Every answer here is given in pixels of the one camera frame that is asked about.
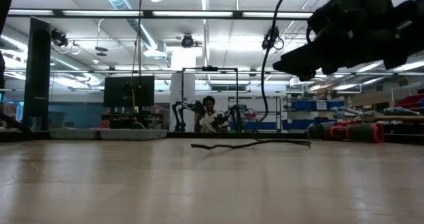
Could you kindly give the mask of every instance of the white ceiling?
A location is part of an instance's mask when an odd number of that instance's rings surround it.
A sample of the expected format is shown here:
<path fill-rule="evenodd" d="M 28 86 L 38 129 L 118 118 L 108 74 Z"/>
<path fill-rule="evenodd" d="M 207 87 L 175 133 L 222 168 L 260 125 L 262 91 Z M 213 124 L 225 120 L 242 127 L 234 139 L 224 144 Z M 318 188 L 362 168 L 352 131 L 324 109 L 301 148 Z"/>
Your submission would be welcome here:
<path fill-rule="evenodd" d="M 236 10 L 236 0 L 209 0 L 209 9 L 212 10 Z M 278 0 L 238 0 L 238 9 L 273 11 Z M 285 0 L 280 7 L 282 11 L 314 11 L 324 5 L 328 0 Z M 405 0 L 392 0 L 397 5 Z M 133 9 L 138 7 L 138 0 L 128 0 Z M 113 9 L 108 0 L 13 0 L 12 8 L 36 8 L 36 9 Z M 201 0 L 162 0 L 153 3 L 151 0 L 142 1 L 143 9 L 196 9 L 202 8 Z M 70 58 L 91 66 L 95 69 L 107 69 L 108 65 L 116 65 L 117 69 L 131 69 L 133 64 L 134 46 L 131 40 L 136 37 L 135 31 L 122 19 L 107 19 L 101 23 L 99 45 L 109 49 L 108 56 L 98 57 L 94 47 L 97 45 L 97 19 L 45 19 L 52 27 L 66 32 L 67 37 L 76 41 L 83 50 L 78 55 L 66 54 Z M 28 35 L 29 18 L 7 19 L 7 26 Z M 152 35 L 163 40 L 174 50 L 177 44 L 176 37 L 190 33 L 194 39 L 203 42 L 204 27 L 202 20 L 196 19 L 145 19 L 143 23 Z M 268 66 L 277 61 L 279 55 L 293 50 L 306 43 L 304 34 L 306 22 L 278 21 L 280 32 L 287 29 L 285 35 L 296 36 L 300 39 L 285 39 L 286 47 L 278 53 L 272 53 L 268 58 Z M 221 20 L 209 21 L 210 36 L 210 59 L 213 66 L 239 67 L 243 69 L 259 68 L 263 51 L 260 47 L 264 34 L 271 25 L 271 21 L 247 21 L 247 20 Z M 197 58 L 197 65 L 203 65 L 202 53 Z M 158 64 L 166 70 L 166 63 L 161 60 L 143 58 L 144 64 Z M 348 71 L 358 70 L 361 66 L 351 68 Z M 231 77 L 213 76 L 216 79 L 228 79 Z M 291 76 L 273 76 L 271 80 L 290 79 Z"/>

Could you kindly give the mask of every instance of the wall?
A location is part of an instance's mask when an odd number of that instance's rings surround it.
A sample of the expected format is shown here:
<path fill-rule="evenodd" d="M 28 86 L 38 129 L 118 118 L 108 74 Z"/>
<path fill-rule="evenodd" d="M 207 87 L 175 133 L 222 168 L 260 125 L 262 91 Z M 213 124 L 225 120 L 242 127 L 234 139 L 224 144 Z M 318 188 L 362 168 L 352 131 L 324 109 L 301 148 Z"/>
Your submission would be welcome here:
<path fill-rule="evenodd" d="M 414 84 L 417 82 L 424 82 L 423 77 L 421 76 L 410 76 L 408 77 L 409 84 Z M 376 91 L 376 85 L 371 85 L 370 87 L 367 87 L 363 90 L 363 94 L 355 95 L 352 98 L 352 105 L 359 106 L 359 105 L 370 105 L 370 104 L 377 104 L 377 103 L 383 103 L 383 102 L 389 102 L 390 106 L 393 106 L 392 102 L 392 89 L 394 90 L 394 100 L 403 99 L 404 97 L 407 97 L 409 95 L 409 90 L 411 90 L 411 94 L 416 94 L 415 88 L 405 88 L 405 89 L 397 89 L 399 88 L 398 82 L 384 82 L 383 83 L 383 90 L 382 91 Z"/>

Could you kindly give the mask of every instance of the red object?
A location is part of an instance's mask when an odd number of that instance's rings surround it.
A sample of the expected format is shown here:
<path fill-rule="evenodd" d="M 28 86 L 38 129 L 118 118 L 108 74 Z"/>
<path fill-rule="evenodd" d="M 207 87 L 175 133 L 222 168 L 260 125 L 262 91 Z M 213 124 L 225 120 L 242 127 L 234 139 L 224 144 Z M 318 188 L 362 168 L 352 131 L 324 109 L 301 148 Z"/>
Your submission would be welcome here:
<path fill-rule="evenodd" d="M 255 119 L 256 118 L 256 114 L 244 114 L 246 116 L 247 119 Z"/>
<path fill-rule="evenodd" d="M 422 99 L 424 99 L 424 94 L 410 95 L 395 104 L 395 107 L 403 107 L 405 109 L 419 108 L 419 101 Z"/>
<path fill-rule="evenodd" d="M 335 140 L 360 140 L 374 143 L 384 142 L 384 127 L 379 123 L 347 121 L 330 128 L 330 137 Z"/>

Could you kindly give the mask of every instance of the blue storage box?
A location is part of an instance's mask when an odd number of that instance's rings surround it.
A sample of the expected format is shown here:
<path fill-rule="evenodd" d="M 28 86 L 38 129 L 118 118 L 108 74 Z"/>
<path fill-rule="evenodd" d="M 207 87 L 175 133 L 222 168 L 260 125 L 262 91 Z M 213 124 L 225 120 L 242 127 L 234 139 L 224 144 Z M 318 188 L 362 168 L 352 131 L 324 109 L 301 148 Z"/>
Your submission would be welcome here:
<path fill-rule="evenodd" d="M 342 107 L 345 106 L 344 101 L 327 101 L 327 109 L 331 109 L 333 107 Z"/>
<path fill-rule="evenodd" d="M 292 109 L 308 110 L 313 109 L 314 101 L 295 101 L 291 104 Z"/>

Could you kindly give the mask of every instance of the metal frame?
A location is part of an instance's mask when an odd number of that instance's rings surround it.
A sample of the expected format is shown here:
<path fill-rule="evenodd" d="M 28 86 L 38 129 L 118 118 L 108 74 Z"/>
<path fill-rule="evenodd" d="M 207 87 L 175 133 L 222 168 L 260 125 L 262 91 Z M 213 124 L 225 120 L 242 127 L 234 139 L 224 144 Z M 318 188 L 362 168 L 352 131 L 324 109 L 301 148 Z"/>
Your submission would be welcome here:
<path fill-rule="evenodd" d="M 282 110 L 281 110 L 281 97 L 280 96 L 270 96 L 267 97 L 268 98 L 273 98 L 276 100 L 276 110 L 275 111 L 269 111 L 268 114 L 275 114 L 276 115 L 276 133 L 281 133 L 282 129 L 281 129 L 281 118 L 282 118 Z M 228 102 L 230 103 L 231 100 L 234 99 L 234 97 L 228 97 Z M 241 99 L 254 99 L 254 97 L 242 97 Z M 257 114 L 263 114 L 265 113 L 265 111 L 257 111 Z"/>
<path fill-rule="evenodd" d="M 181 71 L 182 77 L 181 77 L 181 102 L 184 102 L 184 72 L 186 70 L 203 70 L 207 67 L 196 67 L 196 68 L 183 68 Z M 234 71 L 236 74 L 236 105 L 239 105 L 239 69 L 238 68 L 218 68 L 218 72 L 221 70 L 221 73 L 226 74 L 227 71 Z M 198 72 L 200 74 L 207 73 L 206 71 Z"/>
<path fill-rule="evenodd" d="M 27 72 L 24 69 L 6 69 L 5 73 L 11 72 Z M 148 74 L 179 74 L 182 71 L 175 70 L 143 70 Z M 51 70 L 50 73 L 92 73 L 92 74 L 137 74 L 138 71 L 133 70 Z M 234 71 L 221 71 L 221 72 L 202 72 L 202 71 L 187 71 L 185 73 L 190 74 L 236 74 Z M 249 74 L 260 74 L 260 71 L 238 71 L 240 75 L 249 75 Z M 285 72 L 265 72 L 265 75 L 288 75 L 293 76 L 291 74 Z M 424 72 L 335 72 L 332 75 L 356 75 L 356 76 L 424 76 Z"/>
<path fill-rule="evenodd" d="M 424 82 L 417 82 L 417 83 L 414 83 L 414 84 L 405 85 L 403 87 L 397 87 L 397 88 L 391 89 L 391 93 L 392 93 L 392 106 L 395 105 L 395 93 L 394 93 L 394 91 L 403 90 L 403 89 L 409 89 L 409 95 L 412 95 L 411 90 L 412 89 L 418 89 L 420 87 L 424 87 Z"/>
<path fill-rule="evenodd" d="M 87 12 L 86 15 L 66 15 L 67 12 Z M 142 19 L 221 19 L 221 20 L 272 20 L 272 11 L 238 11 L 238 10 L 142 10 Z M 154 12 L 198 12 L 198 15 L 155 15 Z M 219 13 L 231 12 L 232 15 L 224 16 Z M 266 16 L 243 16 L 243 13 L 265 13 Z M 305 11 L 279 11 L 277 20 L 283 21 L 306 21 L 312 12 Z M 138 10 L 116 10 L 116 9 L 34 9 L 34 8 L 12 8 L 8 17 L 40 17 L 57 19 L 137 19 Z"/>

